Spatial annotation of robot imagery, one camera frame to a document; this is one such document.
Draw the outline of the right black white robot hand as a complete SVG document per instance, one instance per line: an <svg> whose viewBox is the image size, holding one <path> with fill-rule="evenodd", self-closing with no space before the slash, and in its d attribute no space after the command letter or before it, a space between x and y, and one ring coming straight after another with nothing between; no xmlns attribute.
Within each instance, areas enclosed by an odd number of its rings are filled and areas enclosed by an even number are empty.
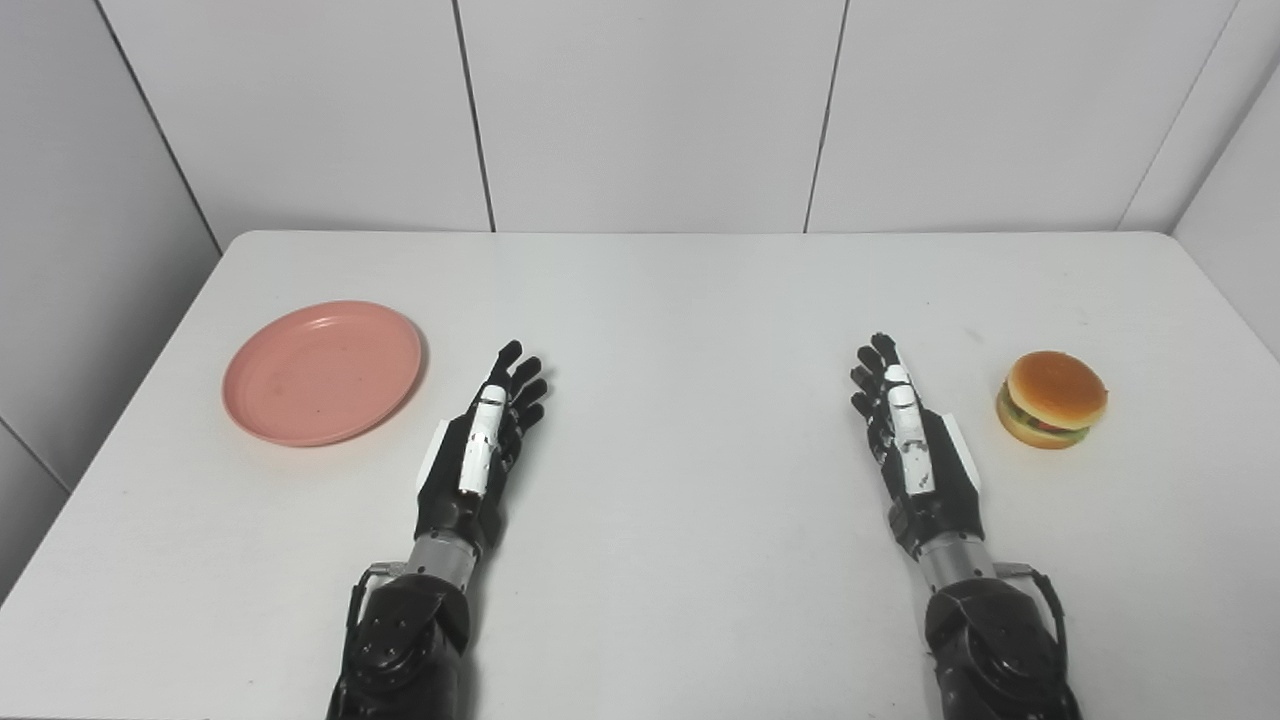
<svg viewBox="0 0 1280 720"><path fill-rule="evenodd" d="M915 557L943 536L984 539L979 492L956 434L924 405L893 338L874 333L856 357L851 405L890 498L895 542Z"/></svg>

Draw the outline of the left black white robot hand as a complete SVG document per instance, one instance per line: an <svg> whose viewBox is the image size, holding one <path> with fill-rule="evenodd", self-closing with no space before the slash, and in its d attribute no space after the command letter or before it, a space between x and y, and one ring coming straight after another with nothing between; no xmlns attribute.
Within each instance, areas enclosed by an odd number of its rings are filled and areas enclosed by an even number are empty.
<svg viewBox="0 0 1280 720"><path fill-rule="evenodd" d="M545 416L541 359L512 340L467 409L448 420L417 493L413 538L451 536L479 553L506 528L504 495L525 436Z"/></svg>

